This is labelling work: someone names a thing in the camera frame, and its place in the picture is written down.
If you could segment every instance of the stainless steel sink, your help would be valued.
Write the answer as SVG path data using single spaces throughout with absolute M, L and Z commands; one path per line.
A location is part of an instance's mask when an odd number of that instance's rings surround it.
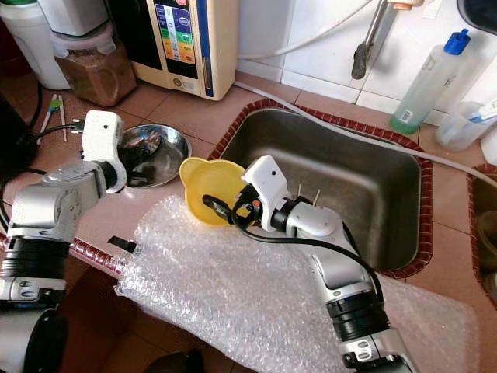
M 364 144 L 293 113 L 249 115 L 221 155 L 244 167 L 272 155 L 290 192 L 337 211 L 377 270 L 408 265 L 418 248 L 421 169 L 414 157 Z

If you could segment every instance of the bubble wrap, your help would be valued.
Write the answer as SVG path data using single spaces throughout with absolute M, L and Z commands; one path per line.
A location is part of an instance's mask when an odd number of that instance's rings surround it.
M 259 373 L 346 372 L 296 246 L 211 228 L 170 196 L 140 221 L 116 291 Z M 381 278 L 386 311 L 424 373 L 478 371 L 472 309 Z

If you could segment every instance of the countertop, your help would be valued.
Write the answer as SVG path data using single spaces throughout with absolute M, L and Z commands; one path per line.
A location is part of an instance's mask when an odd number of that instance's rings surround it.
M 238 73 L 237 80 L 276 94 L 291 103 L 310 107 L 339 117 L 356 120 L 371 126 L 390 129 L 390 115 L 369 110 L 336 99 L 315 95 L 299 89 L 269 82 L 251 75 Z M 32 75 L 18 79 L 0 80 L 0 90 L 25 120 L 36 106 L 36 82 Z M 44 112 L 53 92 L 44 91 L 44 107 L 36 123 L 39 130 Z M 71 92 L 63 92 L 66 120 L 84 118 L 88 110 L 104 110 L 81 101 Z M 261 99 L 254 93 L 233 87 L 220 102 L 211 102 L 182 92 L 161 89 L 141 82 L 137 89 L 121 104 L 109 110 L 121 116 L 125 128 L 144 123 L 163 123 L 187 135 L 193 147 L 193 156 L 206 158 L 225 131 L 248 103 Z M 53 116 L 50 126 L 59 124 Z M 479 144 L 464 152 L 450 153 L 435 140 L 436 128 L 424 125 L 419 132 L 408 136 L 426 152 L 441 155 L 467 166 L 485 163 Z M 46 171 L 56 169 L 79 159 L 81 137 L 70 134 L 67 143 L 62 133 L 46 136 L 32 167 Z M 11 202 L 16 192 L 27 183 L 34 183 L 38 176 L 25 175 L 12 181 L 5 200 Z M 182 195 L 178 179 L 165 186 L 151 189 L 124 189 L 109 195 L 85 214 L 76 237 L 115 256 L 120 251 L 107 243 L 113 235 L 132 239 L 140 218 L 163 197 L 176 193 Z M 466 175 L 455 169 L 433 165 L 433 258 L 420 273 L 408 277 L 407 283 L 457 299 L 473 307 L 480 322 L 481 372 L 495 372 L 497 354 L 497 311 L 485 296 L 473 274 L 469 199 Z

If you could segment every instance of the silver robot arm segment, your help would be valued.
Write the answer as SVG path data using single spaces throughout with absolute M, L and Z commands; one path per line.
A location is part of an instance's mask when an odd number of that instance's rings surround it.
M 287 180 L 270 156 L 252 163 L 242 179 L 259 194 L 261 226 L 289 237 L 328 242 L 358 255 L 333 210 L 291 200 Z M 323 304 L 333 321 L 344 365 L 357 371 L 418 372 L 400 333 L 390 327 L 367 271 L 347 256 L 300 245 L 308 257 Z
M 58 370 L 68 332 L 56 311 L 65 293 L 64 262 L 82 215 L 126 183 L 117 157 L 120 136 L 115 113 L 88 112 L 85 160 L 17 193 L 0 266 L 1 372 Z

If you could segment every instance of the plastic squeeze bottle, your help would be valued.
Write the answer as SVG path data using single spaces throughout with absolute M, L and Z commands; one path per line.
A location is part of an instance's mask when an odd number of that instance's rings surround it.
M 447 43 L 433 47 L 421 71 L 398 105 L 390 125 L 400 134 L 413 134 L 456 78 L 464 59 L 460 56 L 471 38 L 467 29 L 452 33 Z

